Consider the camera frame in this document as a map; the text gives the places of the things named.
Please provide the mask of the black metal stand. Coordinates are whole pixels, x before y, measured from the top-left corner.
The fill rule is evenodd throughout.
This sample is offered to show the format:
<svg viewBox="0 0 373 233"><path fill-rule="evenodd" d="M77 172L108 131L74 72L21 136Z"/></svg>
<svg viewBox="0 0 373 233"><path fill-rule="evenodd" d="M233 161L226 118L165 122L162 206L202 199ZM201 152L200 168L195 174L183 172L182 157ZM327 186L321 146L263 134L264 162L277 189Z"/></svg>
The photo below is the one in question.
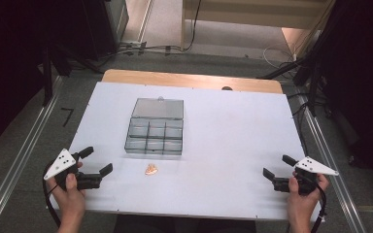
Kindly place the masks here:
<svg viewBox="0 0 373 233"><path fill-rule="evenodd" d="M278 68L276 71L262 76L263 80L272 80L278 76L283 75L290 70L298 68L298 71L293 78L293 83L296 86L301 86L310 80L308 101L306 103L310 113L314 117L316 115L315 105L317 99L317 89L319 79L322 76L321 60L317 51L311 50L305 56L297 58L284 67Z"/></svg>

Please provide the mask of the beige wooden shelf unit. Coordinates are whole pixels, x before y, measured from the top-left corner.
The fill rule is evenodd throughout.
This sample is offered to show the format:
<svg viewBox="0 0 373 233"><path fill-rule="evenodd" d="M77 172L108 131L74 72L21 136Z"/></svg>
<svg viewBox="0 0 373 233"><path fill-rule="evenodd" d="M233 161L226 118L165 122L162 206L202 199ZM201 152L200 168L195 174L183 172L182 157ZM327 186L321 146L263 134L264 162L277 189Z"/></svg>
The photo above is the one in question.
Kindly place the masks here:
<svg viewBox="0 0 373 233"><path fill-rule="evenodd" d="M280 27L292 53L302 56L323 30L336 0L182 0L187 19Z"/></svg>

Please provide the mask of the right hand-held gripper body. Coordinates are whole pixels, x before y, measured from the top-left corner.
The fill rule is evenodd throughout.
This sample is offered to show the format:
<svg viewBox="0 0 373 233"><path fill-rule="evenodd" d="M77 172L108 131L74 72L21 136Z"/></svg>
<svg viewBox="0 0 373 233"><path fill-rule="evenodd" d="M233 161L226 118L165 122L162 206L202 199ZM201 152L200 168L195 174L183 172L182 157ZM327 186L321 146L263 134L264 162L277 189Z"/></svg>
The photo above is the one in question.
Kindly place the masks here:
<svg viewBox="0 0 373 233"><path fill-rule="evenodd" d="M298 181L300 195L308 195L317 187L317 174L338 176L339 172L329 168L319 161L306 156L301 160L297 160L297 164L293 166L296 178Z"/></svg>

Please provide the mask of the dark cabinet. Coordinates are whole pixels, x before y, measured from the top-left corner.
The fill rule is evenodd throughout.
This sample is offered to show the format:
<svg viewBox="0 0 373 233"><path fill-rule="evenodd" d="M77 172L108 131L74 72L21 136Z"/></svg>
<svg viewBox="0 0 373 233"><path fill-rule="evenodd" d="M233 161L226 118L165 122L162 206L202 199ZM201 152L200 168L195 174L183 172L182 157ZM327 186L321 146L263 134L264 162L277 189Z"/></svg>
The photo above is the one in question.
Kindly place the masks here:
<svg viewBox="0 0 373 233"><path fill-rule="evenodd" d="M129 21L126 0L82 0L88 27L86 57L116 53Z"/></svg>

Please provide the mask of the black stand leg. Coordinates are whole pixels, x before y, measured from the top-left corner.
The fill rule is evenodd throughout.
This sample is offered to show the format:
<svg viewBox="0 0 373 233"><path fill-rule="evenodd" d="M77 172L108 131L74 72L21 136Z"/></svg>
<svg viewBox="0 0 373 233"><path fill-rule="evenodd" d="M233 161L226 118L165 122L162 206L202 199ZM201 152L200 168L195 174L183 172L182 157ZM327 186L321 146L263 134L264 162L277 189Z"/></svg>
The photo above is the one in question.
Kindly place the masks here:
<svg viewBox="0 0 373 233"><path fill-rule="evenodd" d="M44 102L47 106L52 99L52 75L51 75L51 56L48 47L43 48L43 75L44 75Z"/></svg>

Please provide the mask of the wooden table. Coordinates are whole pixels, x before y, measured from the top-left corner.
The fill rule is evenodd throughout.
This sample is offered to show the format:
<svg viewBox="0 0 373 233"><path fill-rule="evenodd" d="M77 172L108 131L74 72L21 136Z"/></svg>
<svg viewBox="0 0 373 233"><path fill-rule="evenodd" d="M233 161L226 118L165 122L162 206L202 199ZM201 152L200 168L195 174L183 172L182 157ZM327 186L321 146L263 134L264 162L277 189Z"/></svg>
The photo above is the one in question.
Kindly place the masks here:
<svg viewBox="0 0 373 233"><path fill-rule="evenodd" d="M162 73L151 71L110 69L104 73L102 81L104 83L135 83L206 89L232 89L233 91L251 91L277 94L283 93L280 83L273 80Z"/></svg>

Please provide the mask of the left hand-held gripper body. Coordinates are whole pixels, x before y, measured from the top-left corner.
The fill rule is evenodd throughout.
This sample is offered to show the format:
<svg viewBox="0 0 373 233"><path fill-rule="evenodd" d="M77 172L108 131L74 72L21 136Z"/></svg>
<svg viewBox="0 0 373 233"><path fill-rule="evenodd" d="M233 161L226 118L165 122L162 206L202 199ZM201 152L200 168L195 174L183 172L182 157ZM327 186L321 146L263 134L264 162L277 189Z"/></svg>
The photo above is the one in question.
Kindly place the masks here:
<svg viewBox="0 0 373 233"><path fill-rule="evenodd" d="M44 180L55 178L57 184L66 189L65 179L70 173L76 176L78 190L99 188L102 177L100 174L85 174L79 171L79 152L71 154L69 150L63 149L44 175Z"/></svg>

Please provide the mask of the person's left hand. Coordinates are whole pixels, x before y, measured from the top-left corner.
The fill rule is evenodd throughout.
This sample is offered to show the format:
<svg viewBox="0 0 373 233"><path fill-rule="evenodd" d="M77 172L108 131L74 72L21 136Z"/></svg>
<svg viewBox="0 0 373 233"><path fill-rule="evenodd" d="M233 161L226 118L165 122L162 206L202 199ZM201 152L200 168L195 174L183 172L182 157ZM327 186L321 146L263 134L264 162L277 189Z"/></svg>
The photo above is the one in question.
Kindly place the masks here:
<svg viewBox="0 0 373 233"><path fill-rule="evenodd" d="M85 213L85 193L78 190L76 176L70 173L66 176L63 190L57 185L55 178L47 180L52 195L58 204L63 217L82 217Z"/></svg>

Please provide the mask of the clear plastic compartment box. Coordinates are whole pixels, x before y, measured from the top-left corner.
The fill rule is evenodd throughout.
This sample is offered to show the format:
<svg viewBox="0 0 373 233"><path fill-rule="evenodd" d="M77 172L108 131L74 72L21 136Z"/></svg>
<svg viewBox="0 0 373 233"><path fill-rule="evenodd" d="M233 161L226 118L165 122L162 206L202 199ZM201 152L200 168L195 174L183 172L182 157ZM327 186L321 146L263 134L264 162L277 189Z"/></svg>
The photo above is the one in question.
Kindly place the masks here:
<svg viewBox="0 0 373 233"><path fill-rule="evenodd" d="M184 101L138 98L127 130L128 153L181 155L183 152Z"/></svg>

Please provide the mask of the person's lap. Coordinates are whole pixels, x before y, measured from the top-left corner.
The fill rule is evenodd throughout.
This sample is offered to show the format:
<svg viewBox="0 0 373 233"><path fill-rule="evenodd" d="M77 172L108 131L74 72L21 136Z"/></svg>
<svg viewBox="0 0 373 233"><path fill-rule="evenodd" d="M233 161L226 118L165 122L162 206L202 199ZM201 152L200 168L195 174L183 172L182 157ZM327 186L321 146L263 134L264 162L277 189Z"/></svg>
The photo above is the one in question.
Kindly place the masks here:
<svg viewBox="0 0 373 233"><path fill-rule="evenodd" d="M114 233L256 233L251 220L118 215Z"/></svg>

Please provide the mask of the aluminium floor rail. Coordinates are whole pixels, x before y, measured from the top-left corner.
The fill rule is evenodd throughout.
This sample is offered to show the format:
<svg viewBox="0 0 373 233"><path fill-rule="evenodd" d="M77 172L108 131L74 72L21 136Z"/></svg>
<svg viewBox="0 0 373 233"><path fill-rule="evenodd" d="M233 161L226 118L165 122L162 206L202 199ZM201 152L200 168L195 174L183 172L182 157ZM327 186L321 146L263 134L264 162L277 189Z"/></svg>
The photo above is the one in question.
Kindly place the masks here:
<svg viewBox="0 0 373 233"><path fill-rule="evenodd" d="M58 100L60 89L63 86L63 80L64 78L62 76L57 76L54 80L52 85L53 96L51 100L45 107L40 109L40 112L18 151L13 164L6 173L4 180L0 183L0 216L11 197L17 181L34 150L49 117L51 116L51 112Z"/></svg>
<svg viewBox="0 0 373 233"><path fill-rule="evenodd" d="M300 107L296 114L298 133L301 137L301 144L305 149L306 154L312 155L312 153L309 152L309 147L307 146L307 137L302 129L303 121L305 121L307 125L306 130L312 136L314 145L318 150L320 160L323 162L324 165L330 166L331 168L339 172L338 176L330 178L330 180L332 182L333 190L336 194L344 218L348 223L351 232L367 233L363 221L358 213L358 209L353 200L353 197L347 188L347 184L344 181L345 176L341 173L340 167L337 164L335 157L327 143L327 139L322 132L319 121L315 116L312 115L311 108L308 106L307 97L301 93L297 93L295 98L300 104Z"/></svg>

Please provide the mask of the black curtain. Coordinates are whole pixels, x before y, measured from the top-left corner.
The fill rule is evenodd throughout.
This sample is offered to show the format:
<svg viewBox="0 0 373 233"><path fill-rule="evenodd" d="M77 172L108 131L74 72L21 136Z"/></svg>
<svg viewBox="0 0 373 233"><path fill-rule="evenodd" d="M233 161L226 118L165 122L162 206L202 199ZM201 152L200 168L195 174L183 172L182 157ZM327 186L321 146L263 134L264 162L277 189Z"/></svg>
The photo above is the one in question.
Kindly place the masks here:
<svg viewBox="0 0 373 233"><path fill-rule="evenodd" d="M42 88L43 48L58 73L71 68L60 50L58 26L74 0L0 0L0 136Z"/></svg>
<svg viewBox="0 0 373 233"><path fill-rule="evenodd" d="M323 91L354 134L354 155L373 169L373 0L336 0L324 31Z"/></svg>

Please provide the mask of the person's right hand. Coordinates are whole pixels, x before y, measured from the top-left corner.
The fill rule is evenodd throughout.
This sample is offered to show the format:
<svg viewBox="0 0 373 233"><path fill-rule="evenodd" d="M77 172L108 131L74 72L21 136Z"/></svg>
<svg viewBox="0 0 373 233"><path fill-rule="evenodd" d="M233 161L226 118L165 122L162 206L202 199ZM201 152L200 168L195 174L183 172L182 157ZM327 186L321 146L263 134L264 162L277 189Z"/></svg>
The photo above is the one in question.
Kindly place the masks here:
<svg viewBox="0 0 373 233"><path fill-rule="evenodd" d="M313 192L308 195L298 193L299 185L296 177L289 179L288 213L296 216L304 215L309 217L314 211L318 201L321 199L321 191L325 191L329 186L329 181L323 174L317 174L318 185Z"/></svg>

